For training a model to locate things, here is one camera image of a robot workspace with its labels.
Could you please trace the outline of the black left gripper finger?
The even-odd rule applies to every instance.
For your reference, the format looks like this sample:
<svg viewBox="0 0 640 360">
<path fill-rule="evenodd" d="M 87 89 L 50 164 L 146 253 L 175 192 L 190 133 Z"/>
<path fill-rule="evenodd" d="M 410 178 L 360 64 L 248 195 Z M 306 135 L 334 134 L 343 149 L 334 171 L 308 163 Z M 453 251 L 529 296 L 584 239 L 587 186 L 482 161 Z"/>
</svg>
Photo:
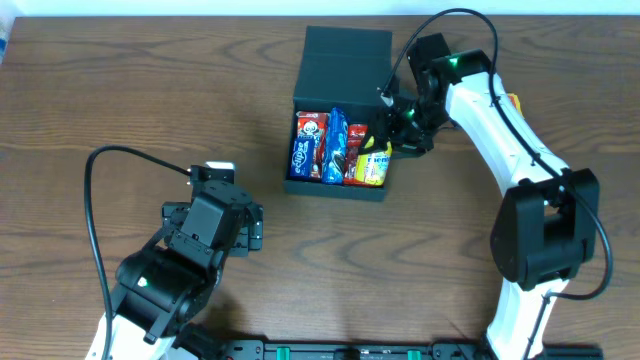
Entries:
<svg viewBox="0 0 640 360">
<path fill-rule="evenodd" d="M 190 204 L 187 202 L 165 202 L 161 207 L 162 234 L 180 232 L 189 211 Z"/>
<path fill-rule="evenodd" d="M 250 204 L 244 212 L 243 223 L 234 241 L 230 256 L 247 257 L 251 252 L 263 248 L 264 208 L 260 204 Z"/>
</svg>

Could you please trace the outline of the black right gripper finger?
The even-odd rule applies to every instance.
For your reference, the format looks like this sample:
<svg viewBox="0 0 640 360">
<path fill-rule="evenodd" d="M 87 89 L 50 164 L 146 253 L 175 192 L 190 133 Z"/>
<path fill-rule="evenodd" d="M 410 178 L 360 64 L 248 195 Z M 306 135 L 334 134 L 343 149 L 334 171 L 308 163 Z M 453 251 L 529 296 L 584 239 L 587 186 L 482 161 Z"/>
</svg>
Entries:
<svg viewBox="0 0 640 360">
<path fill-rule="evenodd" d="M 393 137 L 391 145 L 393 159 L 418 158 L 433 149 L 433 139 L 426 136 L 411 143 L 405 138 Z"/>
<path fill-rule="evenodd" d="M 379 112 L 374 120 L 370 120 L 367 132 L 358 147 L 359 155 L 384 152 L 390 149 L 387 114 Z"/>
</svg>

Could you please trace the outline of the red snack bag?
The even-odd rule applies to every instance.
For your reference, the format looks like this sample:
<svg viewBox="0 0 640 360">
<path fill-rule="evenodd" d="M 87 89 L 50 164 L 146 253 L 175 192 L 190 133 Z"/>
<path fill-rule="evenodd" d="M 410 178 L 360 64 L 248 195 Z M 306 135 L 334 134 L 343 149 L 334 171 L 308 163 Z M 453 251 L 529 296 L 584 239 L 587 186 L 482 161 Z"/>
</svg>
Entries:
<svg viewBox="0 0 640 360">
<path fill-rule="evenodd" d="M 347 151 L 343 171 L 343 183 L 345 185 L 363 185 L 363 182 L 358 181 L 355 178 L 355 175 L 359 156 L 359 146 L 361 141 L 364 139 L 366 132 L 367 126 L 365 124 L 352 124 L 348 126 Z"/>
</svg>

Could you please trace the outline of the blue Oreo cookie pack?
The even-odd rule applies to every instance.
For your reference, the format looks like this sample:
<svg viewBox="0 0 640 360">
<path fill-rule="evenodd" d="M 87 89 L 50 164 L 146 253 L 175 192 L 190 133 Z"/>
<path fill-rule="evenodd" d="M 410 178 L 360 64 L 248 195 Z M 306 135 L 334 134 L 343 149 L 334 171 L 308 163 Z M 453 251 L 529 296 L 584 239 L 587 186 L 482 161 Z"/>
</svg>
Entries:
<svg viewBox="0 0 640 360">
<path fill-rule="evenodd" d="M 325 140 L 322 182 L 342 184 L 343 168 L 348 141 L 348 119 L 340 108 L 334 107 L 329 115 Z"/>
</svg>

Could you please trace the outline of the dark green box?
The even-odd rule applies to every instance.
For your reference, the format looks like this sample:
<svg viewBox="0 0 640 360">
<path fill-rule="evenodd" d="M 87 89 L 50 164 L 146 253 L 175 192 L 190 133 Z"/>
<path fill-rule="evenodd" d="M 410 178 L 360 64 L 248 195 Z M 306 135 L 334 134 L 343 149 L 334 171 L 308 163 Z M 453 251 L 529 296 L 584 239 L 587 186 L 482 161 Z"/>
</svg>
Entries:
<svg viewBox="0 0 640 360">
<path fill-rule="evenodd" d="M 391 70 L 392 33 L 338 27 L 309 26 L 293 111 L 343 110 L 354 124 L 376 118 L 382 106 L 377 91 Z"/>
</svg>

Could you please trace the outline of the red Hello Panda box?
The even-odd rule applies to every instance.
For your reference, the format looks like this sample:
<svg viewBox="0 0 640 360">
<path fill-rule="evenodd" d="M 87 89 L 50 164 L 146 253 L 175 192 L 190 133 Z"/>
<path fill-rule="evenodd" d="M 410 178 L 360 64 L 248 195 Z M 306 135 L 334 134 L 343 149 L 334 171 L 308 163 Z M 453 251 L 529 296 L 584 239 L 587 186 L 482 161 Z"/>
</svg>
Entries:
<svg viewBox="0 0 640 360">
<path fill-rule="evenodd" d="M 314 139 L 314 156 L 311 165 L 310 177 L 320 180 L 322 177 L 322 164 L 325 151 L 326 130 L 329 114 L 322 112 L 298 111 L 297 136 L 312 137 Z"/>
</svg>

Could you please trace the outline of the blue Eclipse mint tin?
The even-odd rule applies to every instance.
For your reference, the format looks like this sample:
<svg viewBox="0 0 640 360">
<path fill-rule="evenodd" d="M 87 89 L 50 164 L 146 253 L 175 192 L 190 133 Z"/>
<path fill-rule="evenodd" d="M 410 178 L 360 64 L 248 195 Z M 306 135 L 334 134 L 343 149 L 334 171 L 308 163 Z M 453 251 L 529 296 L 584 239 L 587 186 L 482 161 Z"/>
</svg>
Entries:
<svg viewBox="0 0 640 360">
<path fill-rule="evenodd" d="M 294 140 L 289 176 L 309 178 L 314 160 L 315 139 L 313 136 L 299 136 Z"/>
</svg>

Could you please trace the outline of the yellow orange snack packet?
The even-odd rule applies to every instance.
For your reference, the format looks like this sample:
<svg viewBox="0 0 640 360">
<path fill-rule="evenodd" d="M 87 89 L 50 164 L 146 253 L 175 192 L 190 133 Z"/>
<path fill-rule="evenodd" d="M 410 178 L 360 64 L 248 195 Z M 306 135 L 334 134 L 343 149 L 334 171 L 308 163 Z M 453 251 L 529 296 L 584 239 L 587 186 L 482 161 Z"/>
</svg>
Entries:
<svg viewBox="0 0 640 360">
<path fill-rule="evenodd" d="M 514 108 L 518 111 L 520 116 L 523 117 L 523 112 L 522 112 L 521 102 L 519 100 L 519 97 L 515 93 L 508 93 L 508 97 L 512 105 L 514 106 Z"/>
</svg>

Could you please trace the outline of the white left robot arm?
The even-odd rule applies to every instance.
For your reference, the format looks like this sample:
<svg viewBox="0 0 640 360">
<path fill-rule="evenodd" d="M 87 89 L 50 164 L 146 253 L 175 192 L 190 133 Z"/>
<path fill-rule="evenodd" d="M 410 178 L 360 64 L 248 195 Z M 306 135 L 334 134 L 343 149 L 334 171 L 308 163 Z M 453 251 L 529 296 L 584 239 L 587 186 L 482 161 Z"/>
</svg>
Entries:
<svg viewBox="0 0 640 360">
<path fill-rule="evenodd" d="M 166 202 L 162 225 L 116 270 L 90 359 L 162 359 L 219 286 L 228 257 L 263 242 L 262 205 L 243 188 L 208 180 L 188 202 Z"/>
</svg>

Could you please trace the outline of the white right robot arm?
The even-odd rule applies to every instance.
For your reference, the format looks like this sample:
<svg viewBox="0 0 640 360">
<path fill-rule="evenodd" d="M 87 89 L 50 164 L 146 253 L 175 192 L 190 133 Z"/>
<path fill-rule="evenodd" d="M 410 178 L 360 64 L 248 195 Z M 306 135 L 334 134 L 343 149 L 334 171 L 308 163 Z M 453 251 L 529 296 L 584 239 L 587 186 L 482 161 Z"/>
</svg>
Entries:
<svg viewBox="0 0 640 360">
<path fill-rule="evenodd" d="M 463 130 L 502 194 L 491 235 L 493 260 L 503 277 L 493 320 L 477 359 L 553 359 L 563 349 L 542 343 L 559 299 L 589 300 L 566 287 L 594 254 L 602 225 L 599 183 L 589 169 L 572 170 L 535 135 L 505 91 L 495 59 L 481 50 L 453 54 L 413 45 L 407 59 L 418 95 L 409 100 L 391 86 L 373 130 L 375 149 L 392 144 L 424 153 L 446 121 Z"/>
</svg>

